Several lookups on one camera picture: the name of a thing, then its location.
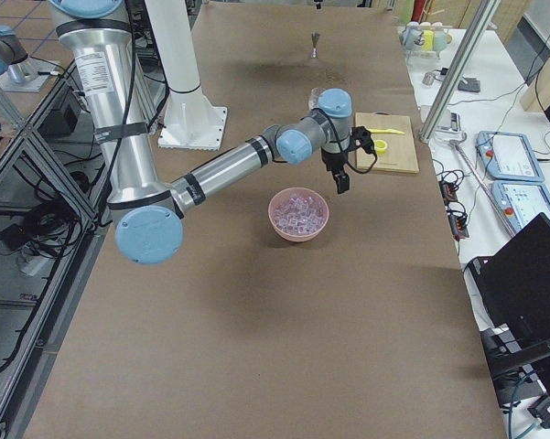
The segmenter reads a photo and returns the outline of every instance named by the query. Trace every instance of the black monitor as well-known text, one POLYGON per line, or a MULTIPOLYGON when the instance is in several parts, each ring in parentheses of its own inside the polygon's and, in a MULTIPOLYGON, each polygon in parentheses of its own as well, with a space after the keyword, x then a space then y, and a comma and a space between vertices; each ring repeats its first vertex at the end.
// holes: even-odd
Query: black monitor
MULTIPOLYGON (((550 220, 539 214, 481 268, 492 323, 528 348, 550 338, 550 220)), ((550 396, 550 357, 533 364, 550 396)))

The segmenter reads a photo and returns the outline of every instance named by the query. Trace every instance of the label on robot arm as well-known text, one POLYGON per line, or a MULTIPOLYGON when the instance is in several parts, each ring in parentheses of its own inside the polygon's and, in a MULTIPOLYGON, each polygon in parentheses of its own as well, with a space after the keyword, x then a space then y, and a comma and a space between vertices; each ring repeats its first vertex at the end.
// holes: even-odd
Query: label on robot arm
POLYGON ((80 55, 75 62, 86 96, 113 91, 112 76, 104 52, 80 55))

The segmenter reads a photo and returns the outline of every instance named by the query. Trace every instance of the white table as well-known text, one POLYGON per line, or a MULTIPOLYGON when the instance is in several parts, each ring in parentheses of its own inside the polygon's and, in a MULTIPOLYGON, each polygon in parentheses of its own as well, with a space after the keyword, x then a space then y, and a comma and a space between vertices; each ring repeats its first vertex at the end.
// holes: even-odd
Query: white table
MULTIPOLYGON (((452 43, 444 50, 440 59, 435 55, 429 57, 414 54, 408 58, 409 77, 415 89, 415 99, 419 106, 431 105, 437 96, 439 90, 439 81, 433 85, 426 86, 422 79, 426 72, 448 67, 453 59, 459 42, 463 38, 464 30, 452 29, 452 43)), ((464 102, 458 105, 449 106, 452 112, 457 112, 461 117, 461 125, 468 134, 468 140, 462 144, 466 154, 472 161, 476 157, 476 136, 479 131, 503 131, 509 133, 526 134, 533 148, 537 151, 546 152, 548 150, 545 140, 550 147, 550 123, 542 112, 525 112, 521 107, 519 100, 526 90, 526 85, 517 89, 523 83, 523 77, 514 66, 504 45, 498 39, 493 31, 487 31, 482 37, 480 45, 475 52, 472 60, 467 66, 464 76, 476 77, 481 81, 481 92, 468 93, 456 91, 451 99, 451 103, 458 101, 470 101, 477 99, 493 99, 503 93, 513 91, 507 96, 503 96, 494 102, 464 102)), ((462 158, 455 152, 447 142, 445 134, 436 134, 429 143, 432 156, 441 162, 446 170, 462 169, 466 174, 469 169, 462 158)), ((550 158, 547 155, 537 154, 539 158, 550 158)), ((550 191, 550 163, 540 163, 545 174, 545 184, 550 191)), ((481 175, 484 175, 484 166, 479 162, 477 166, 481 175)), ((436 172, 441 170, 441 166, 436 164, 436 172)), ((471 214, 468 230, 469 238, 462 240, 459 244, 459 261, 462 266, 476 256, 487 256, 496 253, 508 240, 504 228, 497 219, 494 210, 488 201, 486 195, 481 189, 478 189, 478 182, 474 177, 466 177, 457 192, 458 199, 470 210, 474 199, 476 206, 471 214)), ((484 311, 481 303, 480 294, 473 283, 471 276, 466 274, 466 284, 469 295, 474 307, 474 315, 480 330, 491 327, 491 321, 484 311)), ((526 411, 526 408, 536 398, 524 400, 512 414, 512 435, 516 436, 528 427, 534 418, 526 411)), ((550 439, 550 430, 544 430, 537 427, 529 436, 536 439, 550 439)))

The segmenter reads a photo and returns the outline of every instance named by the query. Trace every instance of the bowl of ice cubes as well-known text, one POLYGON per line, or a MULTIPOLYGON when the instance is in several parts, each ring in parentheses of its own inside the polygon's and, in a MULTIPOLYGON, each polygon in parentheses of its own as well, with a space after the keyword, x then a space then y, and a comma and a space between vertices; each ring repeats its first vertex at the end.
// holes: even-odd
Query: bowl of ice cubes
POLYGON ((276 233, 292 242, 309 241, 326 227, 329 207, 317 192, 306 187, 289 187, 268 204, 268 218, 276 233))

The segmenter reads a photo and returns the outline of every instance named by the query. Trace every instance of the cutting board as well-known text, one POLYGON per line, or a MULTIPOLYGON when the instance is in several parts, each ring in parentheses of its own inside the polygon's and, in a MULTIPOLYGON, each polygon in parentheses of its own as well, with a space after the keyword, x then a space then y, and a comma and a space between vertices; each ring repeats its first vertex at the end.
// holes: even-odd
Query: cutting board
MULTIPOLYGON (((419 172, 409 116, 357 112, 356 126, 361 125, 377 129, 394 128, 395 130, 404 132, 404 134, 372 134, 372 140, 382 139, 388 144, 386 152, 378 155, 378 161, 374 165, 374 170, 410 174, 417 174, 419 172)), ((373 159, 373 155, 367 155, 361 149, 356 151, 356 167, 358 169, 367 169, 373 159)))

